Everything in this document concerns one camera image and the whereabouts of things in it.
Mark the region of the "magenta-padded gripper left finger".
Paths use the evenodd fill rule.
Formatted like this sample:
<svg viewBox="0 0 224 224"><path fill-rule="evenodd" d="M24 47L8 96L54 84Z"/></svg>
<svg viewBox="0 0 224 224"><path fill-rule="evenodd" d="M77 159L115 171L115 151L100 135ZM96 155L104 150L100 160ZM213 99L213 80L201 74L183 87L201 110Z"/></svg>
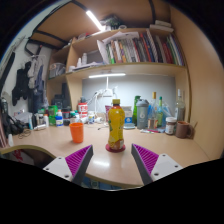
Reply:
<svg viewBox="0 0 224 224"><path fill-rule="evenodd" d="M93 146L89 145L67 157L56 157L44 167L44 170L81 185L92 156Z"/></svg>

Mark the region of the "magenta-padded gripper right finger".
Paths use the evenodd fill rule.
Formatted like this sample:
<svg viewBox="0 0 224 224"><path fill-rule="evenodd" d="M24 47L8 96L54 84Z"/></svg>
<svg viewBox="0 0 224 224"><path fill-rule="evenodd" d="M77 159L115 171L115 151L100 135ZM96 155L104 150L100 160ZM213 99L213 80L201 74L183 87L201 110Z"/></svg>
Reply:
<svg viewBox="0 0 224 224"><path fill-rule="evenodd" d="M182 169L182 166L167 154L158 155L137 144L132 145L131 154L136 162L144 185Z"/></svg>

